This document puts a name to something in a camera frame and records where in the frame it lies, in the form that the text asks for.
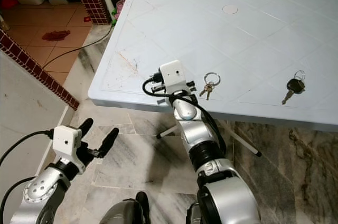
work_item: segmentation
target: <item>key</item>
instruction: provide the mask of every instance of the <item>key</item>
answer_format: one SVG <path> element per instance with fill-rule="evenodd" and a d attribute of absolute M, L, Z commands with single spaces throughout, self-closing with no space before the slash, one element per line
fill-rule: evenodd
<path fill-rule="evenodd" d="M 301 94 L 305 89 L 305 84 L 303 81 L 298 80 L 296 78 L 290 79 L 290 81 L 287 83 L 286 88 L 289 90 L 286 94 L 283 101 L 281 101 L 281 104 L 285 104 L 288 99 L 291 98 L 293 94 Z"/>
<path fill-rule="evenodd" d="M 213 83 L 210 81 L 204 86 L 204 89 L 200 92 L 200 96 L 202 96 L 206 92 L 206 99 L 209 100 L 210 93 L 213 90 Z"/>

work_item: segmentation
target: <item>white plastic table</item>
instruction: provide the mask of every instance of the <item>white plastic table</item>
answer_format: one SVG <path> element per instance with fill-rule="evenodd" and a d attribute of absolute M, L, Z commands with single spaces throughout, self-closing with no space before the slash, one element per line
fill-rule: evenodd
<path fill-rule="evenodd" d="M 197 95 L 207 72 L 221 76 L 199 98 L 215 118 L 338 131 L 338 0 L 126 0 L 88 95 L 172 111 L 141 86 L 175 59 Z M 281 105 L 298 70 L 305 92 Z"/>

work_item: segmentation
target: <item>white wall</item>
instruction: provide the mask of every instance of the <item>white wall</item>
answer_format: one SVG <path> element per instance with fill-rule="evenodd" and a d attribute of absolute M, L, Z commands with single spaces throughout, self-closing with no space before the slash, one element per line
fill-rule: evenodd
<path fill-rule="evenodd" d="M 0 155 L 21 137 L 55 127 L 66 104 L 0 51 Z M 20 179 L 34 176 L 49 139 L 39 135 L 20 144 L 0 167 L 0 199 Z M 20 205 L 22 187 L 7 201 L 5 223 Z"/>

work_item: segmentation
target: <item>electrical cord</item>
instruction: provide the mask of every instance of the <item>electrical cord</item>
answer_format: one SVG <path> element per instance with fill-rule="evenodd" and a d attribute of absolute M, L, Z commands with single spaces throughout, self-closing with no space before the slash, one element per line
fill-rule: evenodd
<path fill-rule="evenodd" d="M 83 48 L 86 48 L 86 47 L 88 47 L 88 46 L 91 46 L 91 45 L 93 45 L 93 44 L 96 44 L 96 43 L 102 41 L 103 39 L 105 39 L 105 38 L 109 35 L 110 31 L 112 30 L 112 27 L 113 27 L 113 25 L 110 26 L 110 29 L 109 29 L 109 31 L 107 32 L 107 34 L 105 34 L 105 35 L 104 35 L 102 38 L 100 38 L 99 40 L 97 40 L 97 41 L 95 41 L 95 42 L 93 42 L 93 43 L 87 44 L 87 45 L 85 45 L 85 46 L 82 46 L 82 47 L 79 47 L 79 48 L 76 48 L 76 49 L 67 51 L 67 52 L 65 52 L 65 53 L 63 53 L 63 54 L 61 54 L 61 55 L 58 55 L 57 57 L 55 57 L 55 58 L 53 58 L 52 60 L 48 61 L 48 62 L 42 67 L 42 69 L 44 69 L 46 66 L 48 66 L 48 65 L 49 65 L 51 62 L 53 62 L 54 60 L 56 60 L 56 59 L 58 59 L 58 58 L 60 58 L 60 57 L 62 57 L 62 56 L 64 56 L 64 55 L 66 55 L 66 54 L 68 54 L 68 53 L 71 53 L 71 52 L 73 52 L 73 51 L 81 50 L 81 49 L 83 49 Z"/>
<path fill-rule="evenodd" d="M 8 199 L 8 197 L 10 196 L 10 193 L 20 184 L 24 183 L 24 182 L 28 182 L 30 180 L 32 180 L 33 178 L 35 178 L 34 176 L 31 178 L 25 178 L 22 179 L 18 182 L 16 182 L 15 184 L 13 184 L 5 193 L 4 198 L 1 201 L 1 206 L 0 206 L 0 224 L 4 224 L 4 210 L 5 210 L 5 205 L 6 205 L 6 201 Z"/>
<path fill-rule="evenodd" d="M 174 94 L 155 94 L 155 93 L 152 93 L 152 92 L 149 92 L 147 89 L 146 89 L 146 85 L 150 82 L 154 81 L 154 78 L 150 78 L 150 79 L 147 79 L 145 82 L 143 82 L 142 84 L 142 90 L 144 93 L 146 93 L 147 95 L 149 96 L 154 96 L 154 97 L 172 97 L 172 98 L 175 98 L 175 99 L 178 99 L 178 100 L 181 100 L 181 101 L 185 101 L 193 106 L 195 106 L 197 109 L 201 110 L 201 112 L 203 113 L 203 115 L 205 116 L 208 124 L 210 125 L 210 127 L 213 129 L 213 131 L 216 133 L 217 135 L 217 138 L 218 138 L 218 143 L 220 145 L 220 148 L 221 150 L 223 151 L 223 154 L 225 155 L 226 154 L 226 150 L 227 150 L 227 146 L 223 140 L 223 137 L 221 136 L 221 133 L 220 131 L 218 130 L 218 126 L 215 122 L 215 120 L 213 119 L 213 117 L 202 107 L 200 106 L 199 104 L 191 101 L 191 100 L 188 100 L 186 98 L 183 98 L 181 96 L 177 96 L 177 95 L 174 95 Z"/>
<path fill-rule="evenodd" d="M 30 138 L 30 137 L 33 137 L 35 135 L 38 135 L 38 134 L 45 134 L 47 135 L 50 139 L 53 138 L 53 132 L 54 130 L 51 129 L 51 130 L 40 130 L 38 132 L 33 132 L 31 134 L 28 134 L 26 136 L 24 136 L 23 138 L 21 138 L 19 141 L 17 141 L 16 143 L 14 143 L 13 146 L 11 146 L 0 158 L 0 166 L 2 164 L 2 162 L 5 160 L 5 158 L 8 156 L 8 154 L 14 149 L 16 148 L 19 144 L 21 144 L 22 142 L 24 142 L 26 139 Z"/>

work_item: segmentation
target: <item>floor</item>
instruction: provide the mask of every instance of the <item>floor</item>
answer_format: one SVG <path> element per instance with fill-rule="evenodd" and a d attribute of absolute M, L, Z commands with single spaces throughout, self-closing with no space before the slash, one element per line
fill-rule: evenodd
<path fill-rule="evenodd" d="M 107 33 L 94 26 L 86 40 Z M 185 223 L 186 210 L 195 201 L 196 175 L 179 132 L 159 141 L 155 135 L 175 124 L 172 114 L 95 106 L 87 91 L 108 39 L 81 50 L 64 86 L 78 100 L 71 125 L 94 119 L 84 138 L 98 147 L 114 127 L 120 134 L 103 160 L 94 160 L 72 181 L 60 205 L 55 224 L 95 224 L 122 199 L 146 191 L 153 223 Z M 257 157 L 224 132 L 230 124 L 262 152 Z M 306 128 L 218 121 L 226 140 L 227 158 L 251 188 L 262 224 L 338 223 L 338 133 Z"/>
<path fill-rule="evenodd" d="M 92 26 L 91 22 L 83 21 L 88 14 L 81 3 L 53 6 L 46 1 L 41 5 L 17 5 L 3 10 L 3 14 L 11 27 L 8 34 L 42 66 L 64 52 L 81 47 Z M 62 41 L 42 39 L 45 33 L 63 30 L 69 30 L 70 34 Z M 45 69 L 63 84 L 78 54 L 79 51 L 71 52 Z"/>

